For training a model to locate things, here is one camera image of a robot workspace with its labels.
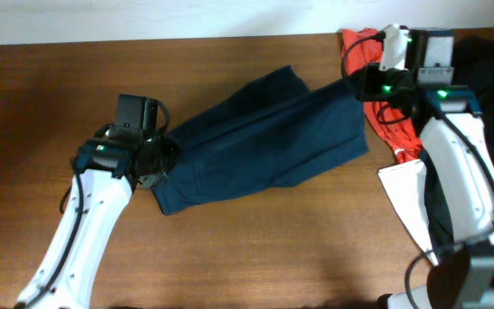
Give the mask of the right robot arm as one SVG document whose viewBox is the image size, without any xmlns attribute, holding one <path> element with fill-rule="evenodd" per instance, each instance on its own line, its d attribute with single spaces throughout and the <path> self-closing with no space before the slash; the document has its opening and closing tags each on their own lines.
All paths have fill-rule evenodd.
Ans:
<svg viewBox="0 0 494 309">
<path fill-rule="evenodd" d="M 494 308 L 494 166 L 481 109 L 453 82 L 453 34 L 392 24 L 375 40 L 378 64 L 359 75 L 358 98 L 383 101 L 413 121 L 436 169 L 453 239 L 432 249 L 438 264 L 423 286 L 378 299 L 381 308 Z"/>
</svg>

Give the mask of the navy blue shorts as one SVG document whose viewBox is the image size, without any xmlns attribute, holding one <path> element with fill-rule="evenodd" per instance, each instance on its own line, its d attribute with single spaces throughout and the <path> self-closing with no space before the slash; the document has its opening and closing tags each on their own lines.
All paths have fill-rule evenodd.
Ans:
<svg viewBox="0 0 494 309">
<path fill-rule="evenodd" d="M 172 129 L 180 154 L 152 193 L 164 215 L 294 187 L 365 154 L 363 106 L 348 82 L 309 89 L 285 66 Z"/>
</svg>

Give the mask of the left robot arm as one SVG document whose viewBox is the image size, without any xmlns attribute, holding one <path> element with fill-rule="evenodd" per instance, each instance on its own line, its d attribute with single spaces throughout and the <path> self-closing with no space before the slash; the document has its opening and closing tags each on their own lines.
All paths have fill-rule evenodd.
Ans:
<svg viewBox="0 0 494 309">
<path fill-rule="evenodd" d="M 87 308 L 100 261 L 135 190 L 166 179 L 179 154 L 166 137 L 165 105 L 121 94 L 113 123 L 100 127 L 71 160 L 74 176 L 48 250 L 15 303 L 18 308 Z"/>
</svg>

